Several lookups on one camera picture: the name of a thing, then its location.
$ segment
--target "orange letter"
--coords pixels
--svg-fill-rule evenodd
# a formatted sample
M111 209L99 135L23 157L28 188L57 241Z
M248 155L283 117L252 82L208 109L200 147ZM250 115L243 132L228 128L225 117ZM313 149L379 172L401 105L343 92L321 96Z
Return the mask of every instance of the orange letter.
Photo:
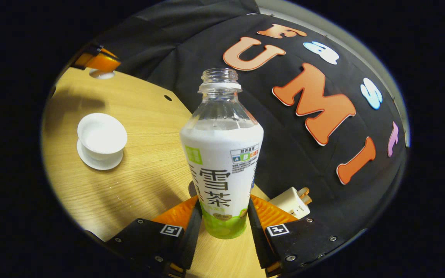
M286 37L294 37L296 36L296 34L301 35L302 37L307 36L307 33L305 32L279 24L273 24L272 27L270 27L269 29L265 31L258 31L257 33L260 35L265 35L267 37L275 37L276 39L282 39L281 34L284 34Z
M276 55L284 55L286 51L278 48L277 46L265 45L265 51L260 53L257 57L250 61L243 61L240 59L240 55L252 46L258 46L261 42L258 39L252 39L251 37L242 37L240 41L230 47L222 56L224 62L237 70L254 70L260 68L267 61L274 58Z
M293 99L303 91L296 114L304 116L323 111L315 118L308 118L305 127L317 143L325 146L329 136L349 116L355 116L357 110L351 100L341 94L324 97L325 75L313 65L303 63L303 71L284 87L272 88L272 93L288 106L295 104Z
M339 164L336 168L339 181L343 185L349 183L351 177L358 172L367 162L375 159L375 146L372 138L367 137L364 148L353 159L346 164Z

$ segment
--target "wooden table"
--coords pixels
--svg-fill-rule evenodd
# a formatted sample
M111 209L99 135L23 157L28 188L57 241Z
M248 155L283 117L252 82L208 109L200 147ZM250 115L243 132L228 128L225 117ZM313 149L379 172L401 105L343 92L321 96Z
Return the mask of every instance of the wooden table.
M190 197L179 131L191 114L169 90L121 72L111 79L89 72L70 68L57 83L42 122L42 155L63 207L83 229L107 241L135 218L153 219ZM76 150L79 121L96 112L117 118L127 130L124 157L108 171L85 165ZM252 194L269 200L257 186ZM265 277L250 227L223 240L202 224L187 277Z

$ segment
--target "plastic bottle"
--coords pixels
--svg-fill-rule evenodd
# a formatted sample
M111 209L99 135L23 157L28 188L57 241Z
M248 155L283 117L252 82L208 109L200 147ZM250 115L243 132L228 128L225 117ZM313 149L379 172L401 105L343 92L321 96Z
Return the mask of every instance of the plastic bottle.
M238 101L233 69L203 72L202 103L180 131L205 228L218 239L245 231L263 128Z

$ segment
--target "white teacup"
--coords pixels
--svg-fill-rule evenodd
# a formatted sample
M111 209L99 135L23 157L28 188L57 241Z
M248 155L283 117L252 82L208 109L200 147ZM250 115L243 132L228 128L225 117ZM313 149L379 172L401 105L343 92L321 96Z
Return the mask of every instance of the white teacup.
M82 118L77 132L84 154L99 161L117 156L127 143L125 127L104 113L92 113Z

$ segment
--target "white saucer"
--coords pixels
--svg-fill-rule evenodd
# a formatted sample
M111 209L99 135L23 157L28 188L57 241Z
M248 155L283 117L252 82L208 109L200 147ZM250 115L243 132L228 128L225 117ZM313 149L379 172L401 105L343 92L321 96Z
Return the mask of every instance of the white saucer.
M85 147L82 145L80 140L78 140L76 143L76 150L78 150L78 155L85 164L97 170L113 169L114 167L118 166L118 164L120 164L121 160L123 159L123 151L120 151L118 154L115 153L111 155L111 158L105 160L96 160L86 155L83 151L84 148Z

